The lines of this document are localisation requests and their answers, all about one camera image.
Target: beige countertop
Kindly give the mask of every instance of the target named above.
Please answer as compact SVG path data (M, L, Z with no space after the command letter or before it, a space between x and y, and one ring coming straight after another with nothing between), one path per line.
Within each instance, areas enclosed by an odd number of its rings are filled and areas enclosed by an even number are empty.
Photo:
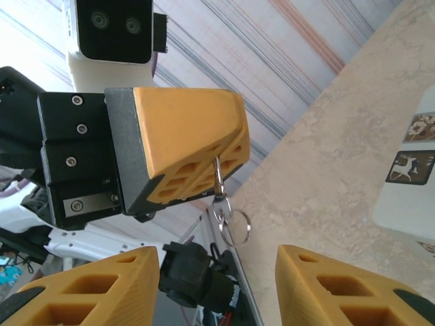
M402 281L435 300L435 264L372 222L410 118L435 84L435 0L404 0L234 197L252 218L238 250L265 325L280 325L280 244Z

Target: camera lens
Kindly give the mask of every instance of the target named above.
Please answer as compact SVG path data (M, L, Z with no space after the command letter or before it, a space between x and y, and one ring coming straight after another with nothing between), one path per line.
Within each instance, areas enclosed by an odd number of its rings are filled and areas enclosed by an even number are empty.
M91 19L93 25L98 29L106 29L109 26L109 17L103 12L93 12Z
M127 31L132 34L137 34L141 31L141 23L136 18L129 18L125 24Z

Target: deer image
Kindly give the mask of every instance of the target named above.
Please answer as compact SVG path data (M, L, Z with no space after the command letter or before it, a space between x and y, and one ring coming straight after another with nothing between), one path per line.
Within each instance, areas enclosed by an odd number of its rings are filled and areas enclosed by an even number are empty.
M406 160L406 164L405 165L394 164L393 167L391 168L391 172L389 173L390 180L395 180L397 178L400 178L402 175L404 175L408 177L409 182L412 181L411 177L409 176L409 173L411 172L411 169L413 167L413 162L417 159L412 158L410 156L403 156L403 158ZM395 177L394 179L392 179L393 173L398 173L398 176Z

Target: floor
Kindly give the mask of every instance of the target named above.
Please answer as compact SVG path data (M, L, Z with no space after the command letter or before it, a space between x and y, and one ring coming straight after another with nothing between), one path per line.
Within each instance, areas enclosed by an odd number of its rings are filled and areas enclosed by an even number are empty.
M155 81L244 96L251 160L228 180L233 194L399 3L155 0L154 10L171 18L169 53L159 56ZM0 66L15 67L48 91L71 91L61 4L0 0ZM139 229L118 217L97 224L134 237L143 237L144 230L180 237L208 202L167 209Z

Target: screw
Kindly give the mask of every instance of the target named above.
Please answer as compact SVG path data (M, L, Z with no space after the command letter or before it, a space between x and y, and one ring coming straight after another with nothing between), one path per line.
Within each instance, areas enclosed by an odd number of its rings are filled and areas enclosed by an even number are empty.
M80 212L83 209L83 202L80 200L74 200L71 204L71 209L75 212Z
M85 124L79 124L77 125L77 132L79 134L86 134L88 132L88 127Z
M67 163L67 166L69 166L70 168L72 168L77 164L77 160L73 156L68 157L65 162Z
M78 95L74 95L73 98L71 99L71 101L73 102L74 105L82 105L83 104L83 99L81 96Z

